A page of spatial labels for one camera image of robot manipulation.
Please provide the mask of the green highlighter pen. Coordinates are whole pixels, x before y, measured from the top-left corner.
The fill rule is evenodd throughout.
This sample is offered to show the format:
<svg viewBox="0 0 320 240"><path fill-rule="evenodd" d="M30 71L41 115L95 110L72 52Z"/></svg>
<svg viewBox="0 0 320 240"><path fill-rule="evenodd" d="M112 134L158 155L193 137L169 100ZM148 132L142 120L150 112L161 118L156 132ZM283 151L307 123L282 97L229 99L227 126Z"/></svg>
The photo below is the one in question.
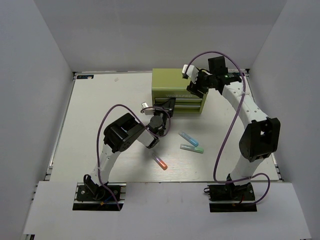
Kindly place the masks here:
<svg viewBox="0 0 320 240"><path fill-rule="evenodd" d="M199 146L181 144L180 145L180 149L186 150L186 151L190 151L190 152L194 152L194 153L199 153L199 154L203 154L204 153L204 149L202 147L199 147Z"/></svg>

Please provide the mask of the blue highlighter pen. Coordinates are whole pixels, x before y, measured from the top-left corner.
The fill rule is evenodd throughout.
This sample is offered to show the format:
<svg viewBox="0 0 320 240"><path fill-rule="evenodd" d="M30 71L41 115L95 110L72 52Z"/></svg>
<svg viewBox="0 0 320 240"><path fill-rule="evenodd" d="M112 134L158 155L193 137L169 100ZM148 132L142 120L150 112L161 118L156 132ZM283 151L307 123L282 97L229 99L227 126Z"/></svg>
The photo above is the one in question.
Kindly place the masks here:
<svg viewBox="0 0 320 240"><path fill-rule="evenodd" d="M190 135L188 135L187 133L181 131L178 133L182 138L184 138L186 141L188 141L190 144L192 144L193 146L197 147L199 145L199 142L194 139L193 137L191 137Z"/></svg>

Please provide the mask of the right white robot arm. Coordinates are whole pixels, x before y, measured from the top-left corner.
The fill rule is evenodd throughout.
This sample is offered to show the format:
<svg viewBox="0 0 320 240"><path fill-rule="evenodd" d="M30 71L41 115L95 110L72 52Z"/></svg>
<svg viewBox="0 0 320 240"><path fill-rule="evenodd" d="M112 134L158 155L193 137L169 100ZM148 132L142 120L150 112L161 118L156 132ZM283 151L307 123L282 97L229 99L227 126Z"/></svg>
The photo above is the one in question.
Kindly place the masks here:
<svg viewBox="0 0 320 240"><path fill-rule="evenodd" d="M240 157L228 175L226 195L236 200L244 193L244 187L254 176L261 162L278 148L281 123L270 118L246 92L246 80L242 73L229 72L225 57L208 59L209 69L185 64L182 77L190 79L187 91L203 98L210 89L218 91L236 111L236 118L243 124L244 132L239 140Z"/></svg>

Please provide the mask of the orange highlighter pen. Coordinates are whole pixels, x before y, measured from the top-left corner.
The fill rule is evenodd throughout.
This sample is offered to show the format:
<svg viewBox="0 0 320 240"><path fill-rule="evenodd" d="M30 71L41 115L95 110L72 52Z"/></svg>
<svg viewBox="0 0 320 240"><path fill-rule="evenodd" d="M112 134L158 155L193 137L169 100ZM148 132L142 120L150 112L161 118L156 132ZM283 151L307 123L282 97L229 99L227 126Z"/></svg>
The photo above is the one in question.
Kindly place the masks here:
<svg viewBox="0 0 320 240"><path fill-rule="evenodd" d="M154 152L151 154L152 159L165 171L167 170L168 166L167 164L159 157L157 156Z"/></svg>

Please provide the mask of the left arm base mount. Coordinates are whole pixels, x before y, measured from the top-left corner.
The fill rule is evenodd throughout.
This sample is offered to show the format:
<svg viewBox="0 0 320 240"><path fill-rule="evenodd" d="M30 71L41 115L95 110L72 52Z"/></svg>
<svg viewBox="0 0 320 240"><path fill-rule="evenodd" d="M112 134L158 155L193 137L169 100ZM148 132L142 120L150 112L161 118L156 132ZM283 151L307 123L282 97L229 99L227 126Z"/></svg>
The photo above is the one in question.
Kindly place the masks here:
<svg viewBox="0 0 320 240"><path fill-rule="evenodd" d="M125 183L111 183L107 186L115 195L119 207L122 209L125 202L127 185ZM72 210L118 212L119 208L111 193L105 188L102 188L100 192L94 196L83 183L78 183L74 195Z"/></svg>

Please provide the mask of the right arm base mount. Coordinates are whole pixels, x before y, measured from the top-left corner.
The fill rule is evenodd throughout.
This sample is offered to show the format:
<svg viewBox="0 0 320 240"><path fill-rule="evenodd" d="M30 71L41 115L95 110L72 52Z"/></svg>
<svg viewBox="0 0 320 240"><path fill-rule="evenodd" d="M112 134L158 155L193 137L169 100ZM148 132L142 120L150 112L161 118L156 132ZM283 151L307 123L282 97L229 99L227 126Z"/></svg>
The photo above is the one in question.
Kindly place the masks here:
<svg viewBox="0 0 320 240"><path fill-rule="evenodd" d="M211 213L256 212L257 205L251 183L239 186L230 184L212 184L203 189L209 198Z"/></svg>

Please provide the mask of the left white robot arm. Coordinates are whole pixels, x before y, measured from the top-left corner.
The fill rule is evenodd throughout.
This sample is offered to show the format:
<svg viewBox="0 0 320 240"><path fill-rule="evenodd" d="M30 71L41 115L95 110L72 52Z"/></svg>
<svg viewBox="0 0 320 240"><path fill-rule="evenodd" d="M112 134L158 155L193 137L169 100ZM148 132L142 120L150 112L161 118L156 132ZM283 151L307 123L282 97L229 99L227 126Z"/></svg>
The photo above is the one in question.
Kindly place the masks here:
<svg viewBox="0 0 320 240"><path fill-rule="evenodd" d="M143 106L142 113L151 111L151 119L147 125L143 124L136 114L123 104L116 104L108 110L96 137L96 167L92 173L83 177L84 184L89 187L90 196L96 200L105 196L105 186L109 182L110 173L117 158L135 141L151 149L160 141L160 138L169 133L175 104L176 98L169 98L164 103ZM125 108L128 112L103 129L105 120L116 107Z"/></svg>

